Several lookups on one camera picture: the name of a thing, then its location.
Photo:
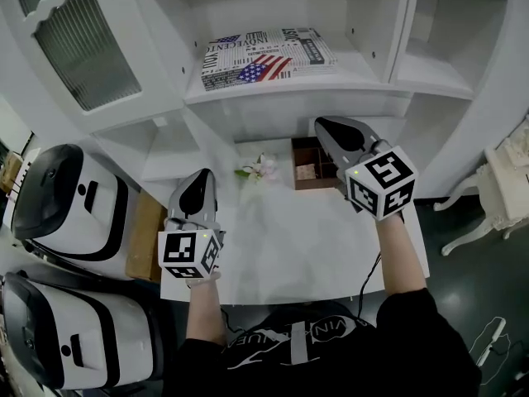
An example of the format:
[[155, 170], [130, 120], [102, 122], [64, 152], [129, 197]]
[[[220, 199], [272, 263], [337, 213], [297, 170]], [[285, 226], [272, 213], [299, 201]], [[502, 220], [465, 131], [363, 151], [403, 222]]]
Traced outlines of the white fluted glass cabinet door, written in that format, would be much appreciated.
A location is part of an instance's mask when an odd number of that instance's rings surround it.
[[183, 0], [0, 0], [0, 13], [45, 91], [83, 132], [184, 106]]

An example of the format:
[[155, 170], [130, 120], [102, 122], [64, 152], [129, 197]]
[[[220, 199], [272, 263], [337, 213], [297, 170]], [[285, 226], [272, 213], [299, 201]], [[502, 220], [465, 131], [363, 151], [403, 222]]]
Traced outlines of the newspaper print flag box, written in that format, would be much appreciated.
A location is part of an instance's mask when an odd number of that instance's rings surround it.
[[314, 28], [276, 28], [210, 41], [201, 79], [212, 91], [336, 71], [337, 57]]

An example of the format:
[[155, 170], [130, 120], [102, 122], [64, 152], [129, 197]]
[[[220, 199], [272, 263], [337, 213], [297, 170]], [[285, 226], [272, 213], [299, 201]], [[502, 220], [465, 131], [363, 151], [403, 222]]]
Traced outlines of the small cardboard box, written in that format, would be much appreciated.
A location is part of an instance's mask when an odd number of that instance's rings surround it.
[[17, 175], [22, 166], [23, 159], [20, 155], [10, 151], [0, 169], [0, 190], [6, 194], [11, 193]]

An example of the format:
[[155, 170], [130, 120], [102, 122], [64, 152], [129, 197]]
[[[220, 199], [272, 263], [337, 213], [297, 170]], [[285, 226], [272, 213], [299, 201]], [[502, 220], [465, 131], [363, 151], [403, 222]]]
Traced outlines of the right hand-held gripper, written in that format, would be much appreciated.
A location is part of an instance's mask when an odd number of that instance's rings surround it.
[[356, 207], [381, 221], [412, 202], [418, 172], [400, 146], [353, 166], [378, 140], [371, 127], [346, 117], [320, 116], [314, 129], [338, 170], [350, 167], [345, 171], [347, 198]]

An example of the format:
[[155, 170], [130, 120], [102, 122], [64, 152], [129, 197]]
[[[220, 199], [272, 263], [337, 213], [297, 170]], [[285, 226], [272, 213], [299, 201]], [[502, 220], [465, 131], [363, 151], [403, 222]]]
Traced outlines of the person's right forearm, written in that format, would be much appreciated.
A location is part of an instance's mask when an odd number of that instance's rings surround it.
[[390, 215], [376, 222], [384, 289], [383, 306], [396, 298], [419, 295], [427, 289], [422, 266], [402, 217]]

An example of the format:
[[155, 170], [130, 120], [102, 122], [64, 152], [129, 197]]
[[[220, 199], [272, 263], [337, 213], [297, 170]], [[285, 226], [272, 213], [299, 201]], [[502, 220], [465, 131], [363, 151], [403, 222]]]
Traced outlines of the brown wooden organizer box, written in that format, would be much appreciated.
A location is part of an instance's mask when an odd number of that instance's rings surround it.
[[[293, 157], [294, 188], [296, 190], [329, 189], [339, 187], [337, 167], [329, 160], [320, 141], [315, 136], [293, 138], [291, 140]], [[297, 181], [295, 168], [297, 165], [314, 164], [317, 178]]]

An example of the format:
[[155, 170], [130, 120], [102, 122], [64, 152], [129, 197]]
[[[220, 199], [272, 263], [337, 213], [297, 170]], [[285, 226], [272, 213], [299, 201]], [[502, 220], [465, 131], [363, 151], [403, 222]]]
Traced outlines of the person's left forearm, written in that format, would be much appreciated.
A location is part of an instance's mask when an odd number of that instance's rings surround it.
[[207, 279], [188, 279], [190, 289], [186, 338], [226, 345], [226, 324], [217, 290], [221, 273], [213, 271]]

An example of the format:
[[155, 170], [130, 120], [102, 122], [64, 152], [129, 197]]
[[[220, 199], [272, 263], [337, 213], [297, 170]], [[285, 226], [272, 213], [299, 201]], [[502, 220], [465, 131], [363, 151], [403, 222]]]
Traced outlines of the white wall shelf unit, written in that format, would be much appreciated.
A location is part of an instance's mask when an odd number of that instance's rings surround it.
[[[191, 58], [184, 106], [100, 132], [66, 117], [33, 73], [0, 13], [0, 94], [51, 145], [74, 143], [167, 204], [179, 181], [208, 168], [226, 230], [224, 304], [355, 295], [378, 246], [374, 223], [334, 189], [294, 188], [290, 141], [321, 115], [370, 121], [419, 171], [417, 196], [440, 197], [529, 109], [529, 0], [183, 0], [176, 21]], [[337, 57], [334, 74], [207, 91], [207, 44], [312, 27]], [[274, 182], [234, 170], [261, 153]]]

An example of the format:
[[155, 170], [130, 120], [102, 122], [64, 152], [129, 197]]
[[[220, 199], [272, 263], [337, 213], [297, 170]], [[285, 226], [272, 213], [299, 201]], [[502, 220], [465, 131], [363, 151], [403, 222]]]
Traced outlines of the pink artificial flower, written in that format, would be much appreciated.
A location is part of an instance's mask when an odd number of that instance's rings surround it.
[[257, 184], [260, 181], [274, 182], [278, 178], [278, 172], [276, 159], [265, 153], [261, 153], [258, 158], [249, 165], [234, 170], [234, 174], [237, 177], [254, 184]]

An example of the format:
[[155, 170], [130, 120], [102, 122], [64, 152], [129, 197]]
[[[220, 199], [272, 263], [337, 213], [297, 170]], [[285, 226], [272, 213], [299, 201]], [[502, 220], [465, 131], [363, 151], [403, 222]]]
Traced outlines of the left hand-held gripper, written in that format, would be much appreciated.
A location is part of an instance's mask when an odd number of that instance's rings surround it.
[[216, 221], [213, 172], [201, 169], [179, 181], [158, 233], [158, 262], [174, 278], [209, 280], [218, 267], [226, 232]]

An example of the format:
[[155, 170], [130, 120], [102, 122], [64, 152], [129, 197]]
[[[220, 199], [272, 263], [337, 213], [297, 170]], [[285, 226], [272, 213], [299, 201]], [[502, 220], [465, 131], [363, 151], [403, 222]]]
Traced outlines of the black printed t-shirt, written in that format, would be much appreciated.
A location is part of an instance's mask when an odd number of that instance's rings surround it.
[[188, 338], [164, 397], [478, 397], [481, 380], [420, 289], [387, 297], [375, 323], [326, 301], [279, 307], [225, 346]]

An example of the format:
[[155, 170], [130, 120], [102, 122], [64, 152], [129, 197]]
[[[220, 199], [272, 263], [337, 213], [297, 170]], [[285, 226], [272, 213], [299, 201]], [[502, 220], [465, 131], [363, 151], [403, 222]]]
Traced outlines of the brown cardboard box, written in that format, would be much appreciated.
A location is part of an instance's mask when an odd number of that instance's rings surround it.
[[139, 194], [126, 258], [126, 275], [159, 284], [158, 233], [164, 230], [167, 210], [146, 191]]

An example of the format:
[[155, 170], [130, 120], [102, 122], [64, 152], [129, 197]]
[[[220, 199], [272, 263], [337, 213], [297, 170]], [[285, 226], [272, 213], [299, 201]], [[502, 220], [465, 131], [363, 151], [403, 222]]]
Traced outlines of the white carved side table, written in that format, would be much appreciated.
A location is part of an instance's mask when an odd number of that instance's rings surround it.
[[444, 203], [435, 203], [440, 212], [452, 206], [470, 188], [479, 192], [484, 220], [471, 232], [441, 249], [448, 256], [455, 248], [475, 242], [492, 230], [507, 240], [513, 232], [529, 226], [529, 113], [498, 147], [484, 150], [486, 163], [462, 180]]

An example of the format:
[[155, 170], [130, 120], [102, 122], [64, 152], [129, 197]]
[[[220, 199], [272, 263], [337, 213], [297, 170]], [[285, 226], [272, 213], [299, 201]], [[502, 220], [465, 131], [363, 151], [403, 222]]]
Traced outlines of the white black rounded machine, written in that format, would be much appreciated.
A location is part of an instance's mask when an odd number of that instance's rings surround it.
[[53, 146], [31, 162], [11, 231], [59, 257], [92, 265], [126, 259], [139, 193], [81, 147]]
[[2, 311], [15, 358], [48, 388], [113, 388], [164, 374], [156, 307], [138, 293], [55, 285], [9, 272]]

